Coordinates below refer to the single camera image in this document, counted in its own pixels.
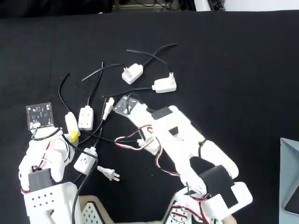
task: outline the robotic hand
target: robotic hand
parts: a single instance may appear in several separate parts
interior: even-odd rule
[[[32,191],[35,186],[29,186],[30,177],[38,170],[49,169],[50,176],[55,182],[62,181],[64,168],[74,157],[74,149],[62,137],[63,131],[53,126],[39,128],[34,131],[34,139],[29,142],[26,155],[19,165],[19,179],[23,193]]]
[[[146,104],[124,96],[114,111],[141,127],[144,138],[138,140],[140,147],[156,158],[165,150],[171,158],[177,173],[170,174],[179,176],[188,187],[188,192],[176,194],[182,207],[202,209],[207,217],[223,220],[252,202],[246,184],[232,181],[239,174],[236,164],[216,144],[206,140],[177,107],[150,113]],[[215,167],[198,175],[190,165],[192,157],[200,157]]]
[[[64,138],[74,146],[78,144],[77,121],[72,114],[67,114],[68,133],[64,134],[53,125],[50,103],[28,106],[27,116],[28,128],[33,134],[19,165],[19,179],[30,223],[71,224],[77,187],[71,182],[60,182],[75,154]],[[81,224],[78,202],[74,214],[76,224]]]

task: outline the black fabric backdrop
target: black fabric backdrop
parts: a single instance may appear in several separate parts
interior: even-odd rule
[[[236,162],[254,201],[235,213],[240,224],[278,224],[279,138],[299,139],[299,12],[107,14],[0,21],[1,223],[27,223],[18,180],[30,133],[25,106],[52,102],[56,126],[67,113],[57,88],[78,114],[86,105],[95,77],[81,78],[106,64],[142,63],[168,43],[179,45],[161,57],[174,70],[176,92],[140,92],[152,109],[176,105],[203,134]],[[154,62],[134,84],[143,87],[166,77]],[[101,95],[129,89],[121,68],[104,72],[93,101],[99,114]],[[130,133],[134,126],[113,114],[104,136]],[[82,194],[96,195],[115,222],[162,219],[179,179],[161,172],[154,157],[110,144],[99,145],[100,163],[114,168],[121,182],[94,172]],[[161,164],[173,166],[167,156]],[[209,164],[202,162],[202,169]],[[68,166],[64,179],[78,176]]]

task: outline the white plug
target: white plug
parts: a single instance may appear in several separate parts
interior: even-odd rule
[[[78,127],[80,130],[93,129],[93,109],[90,106],[82,107],[79,114]]]
[[[107,169],[107,168],[98,166],[97,170],[100,171],[102,174],[104,174],[105,177],[107,177],[110,181],[111,180],[120,181],[120,179],[119,179],[120,175],[117,174],[114,169]]]
[[[77,135],[80,136],[81,133],[78,129],[78,123],[75,115],[72,112],[68,112],[64,118],[65,118],[65,123],[66,123],[68,133],[71,134],[73,132],[76,132]]]
[[[121,77],[123,80],[125,80],[126,83],[131,85],[142,74],[143,74],[143,66],[135,63],[128,68],[124,68]]]
[[[109,100],[108,100],[108,102],[106,103],[106,106],[105,106],[104,114],[103,114],[103,117],[102,117],[103,120],[107,119],[108,115],[110,114],[110,112],[113,109],[113,104],[114,104],[114,99],[109,98]]]
[[[156,93],[173,92],[177,89],[177,83],[174,79],[173,73],[169,73],[168,78],[157,79],[152,85]]]
[[[84,152],[90,153],[94,156],[98,156],[95,147],[85,148]],[[95,158],[86,155],[84,153],[81,153],[76,163],[74,164],[74,168],[80,173],[87,175],[91,170],[91,168],[93,167],[94,163],[95,163]]]

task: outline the small pcb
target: small pcb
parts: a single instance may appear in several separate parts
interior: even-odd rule
[[[26,106],[28,130],[54,126],[51,103]]]

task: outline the perforated plate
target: perforated plate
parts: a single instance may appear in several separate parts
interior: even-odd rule
[[[88,202],[82,211],[83,224],[105,224],[94,202]]]

